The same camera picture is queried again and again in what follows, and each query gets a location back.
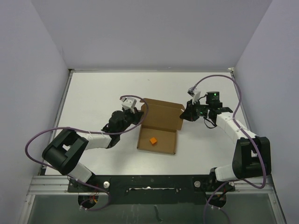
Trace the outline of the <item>brown cardboard box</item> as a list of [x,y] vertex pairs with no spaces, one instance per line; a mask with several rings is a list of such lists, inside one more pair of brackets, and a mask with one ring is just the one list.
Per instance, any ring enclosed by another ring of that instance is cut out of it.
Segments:
[[[137,149],[161,154],[176,154],[178,131],[181,130],[183,120],[179,117],[185,110],[182,104],[145,99],[141,111],[147,112],[141,123]],[[152,145],[150,138],[156,138]]]

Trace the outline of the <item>small orange cube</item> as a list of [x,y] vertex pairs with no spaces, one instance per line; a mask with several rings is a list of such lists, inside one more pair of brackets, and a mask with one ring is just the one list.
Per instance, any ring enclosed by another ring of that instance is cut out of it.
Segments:
[[150,143],[152,144],[152,145],[155,145],[156,143],[157,143],[157,139],[156,138],[150,138]]

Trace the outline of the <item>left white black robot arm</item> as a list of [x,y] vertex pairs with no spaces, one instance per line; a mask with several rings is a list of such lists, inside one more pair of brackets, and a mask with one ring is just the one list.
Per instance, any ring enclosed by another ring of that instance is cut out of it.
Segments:
[[93,172],[79,162],[84,151],[95,148],[112,148],[120,141],[120,135],[130,125],[137,125],[144,112],[137,108],[114,111],[109,122],[102,128],[105,134],[80,133],[62,130],[44,149],[42,158],[62,175],[70,175],[85,192],[95,186]]

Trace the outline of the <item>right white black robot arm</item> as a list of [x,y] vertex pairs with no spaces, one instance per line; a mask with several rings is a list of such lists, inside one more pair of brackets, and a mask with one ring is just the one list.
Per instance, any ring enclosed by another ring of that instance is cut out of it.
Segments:
[[221,128],[235,144],[231,164],[214,169],[215,175],[208,178],[210,189],[217,191],[225,181],[242,180],[271,174],[271,145],[266,137],[259,137],[248,130],[233,117],[229,107],[224,107],[218,91],[204,95],[206,103],[202,104],[199,91],[188,91],[192,99],[186,103],[180,118],[194,122],[200,117],[209,121],[213,127]]

